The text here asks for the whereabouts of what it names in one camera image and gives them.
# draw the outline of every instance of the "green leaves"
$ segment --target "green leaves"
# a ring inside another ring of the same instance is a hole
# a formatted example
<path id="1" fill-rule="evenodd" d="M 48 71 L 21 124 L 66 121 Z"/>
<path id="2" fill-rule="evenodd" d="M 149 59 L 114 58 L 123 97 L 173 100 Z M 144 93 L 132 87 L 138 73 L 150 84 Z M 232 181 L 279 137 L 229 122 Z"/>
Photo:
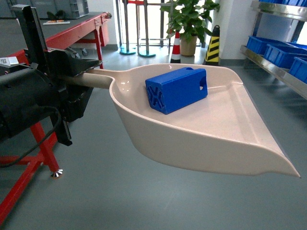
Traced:
<path id="1" fill-rule="evenodd" d="M 175 0 L 172 9 L 172 17 L 168 23 L 168 37 L 172 37 L 175 31 L 182 31 L 180 36 L 187 41 L 192 36 L 198 36 L 199 40 L 204 42 L 204 35 L 211 35 L 212 32 L 207 29 L 206 19 L 212 22 L 210 11 L 219 10 L 220 5 L 213 0 Z M 171 12 L 170 6 L 161 6 L 161 11 Z"/>

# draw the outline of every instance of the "gray floor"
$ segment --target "gray floor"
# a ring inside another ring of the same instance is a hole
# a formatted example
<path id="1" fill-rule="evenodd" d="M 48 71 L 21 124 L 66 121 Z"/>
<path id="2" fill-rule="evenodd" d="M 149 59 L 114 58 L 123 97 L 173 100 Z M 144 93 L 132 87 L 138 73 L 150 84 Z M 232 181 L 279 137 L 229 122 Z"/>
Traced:
<path id="1" fill-rule="evenodd" d="M 106 69 L 167 63 L 104 51 Z M 201 64 L 203 50 L 182 63 Z M 276 140 L 302 178 L 256 177 L 182 170 L 156 163 L 132 145 L 108 90 L 95 89 L 82 119 L 70 125 L 73 145 L 54 148 L 64 175 L 47 167 L 8 216 L 6 230 L 306 230 L 307 100 L 263 70 L 238 73 Z M 0 145 L 1 154 L 30 145 L 27 131 Z M 22 166 L 0 172 L 4 197 Z"/>

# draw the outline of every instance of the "stainless steel shelf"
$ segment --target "stainless steel shelf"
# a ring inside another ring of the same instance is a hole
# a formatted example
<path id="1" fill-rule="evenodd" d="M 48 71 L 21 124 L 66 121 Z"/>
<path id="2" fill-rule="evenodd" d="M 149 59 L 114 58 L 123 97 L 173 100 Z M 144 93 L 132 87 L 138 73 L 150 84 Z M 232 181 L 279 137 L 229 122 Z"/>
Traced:
<path id="1" fill-rule="evenodd" d="M 284 69 L 274 65 L 268 60 L 264 59 L 261 55 L 258 55 L 246 48 L 246 46 L 241 46 L 240 51 L 255 64 L 260 66 L 262 69 L 267 71 L 268 73 L 274 75 L 278 80 L 285 83 L 287 86 L 292 88 L 295 92 L 300 94 L 302 97 L 307 99 L 307 84 L 300 81 L 296 77 L 289 74 Z"/>
<path id="2" fill-rule="evenodd" d="M 289 6 L 262 1 L 252 1 L 251 7 L 254 11 L 261 13 L 268 13 L 307 22 L 307 7 Z"/>

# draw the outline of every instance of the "dustpan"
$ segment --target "dustpan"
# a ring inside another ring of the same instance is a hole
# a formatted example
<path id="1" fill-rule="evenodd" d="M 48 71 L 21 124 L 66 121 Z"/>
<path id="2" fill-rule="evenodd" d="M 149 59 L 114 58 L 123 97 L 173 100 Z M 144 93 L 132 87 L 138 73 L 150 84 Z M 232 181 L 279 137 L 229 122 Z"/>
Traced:
<path id="1" fill-rule="evenodd" d="M 145 80 L 182 67 L 206 69 L 208 96 L 168 115 L 152 109 Z M 109 89 L 133 145 L 154 161 L 211 173 L 300 176 L 267 129 L 241 79 L 228 68 L 155 64 L 126 71 L 93 69 L 65 80 Z"/>

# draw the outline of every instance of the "teal base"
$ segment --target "teal base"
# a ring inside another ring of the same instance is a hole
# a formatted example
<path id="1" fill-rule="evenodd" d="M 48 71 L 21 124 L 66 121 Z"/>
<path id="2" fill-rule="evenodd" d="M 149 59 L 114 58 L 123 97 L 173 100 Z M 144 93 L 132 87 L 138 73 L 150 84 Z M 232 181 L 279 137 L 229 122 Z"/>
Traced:
<path id="1" fill-rule="evenodd" d="M 123 55 L 131 55 L 131 54 L 135 54 L 136 51 L 135 51 L 135 48 L 127 50 L 126 47 L 121 46 L 119 53 Z"/>
<path id="2" fill-rule="evenodd" d="M 147 52 L 146 50 L 142 50 L 139 52 L 139 56 L 144 57 L 144 58 L 152 58 L 152 57 L 155 57 L 155 54 L 150 53 L 149 51 Z"/>

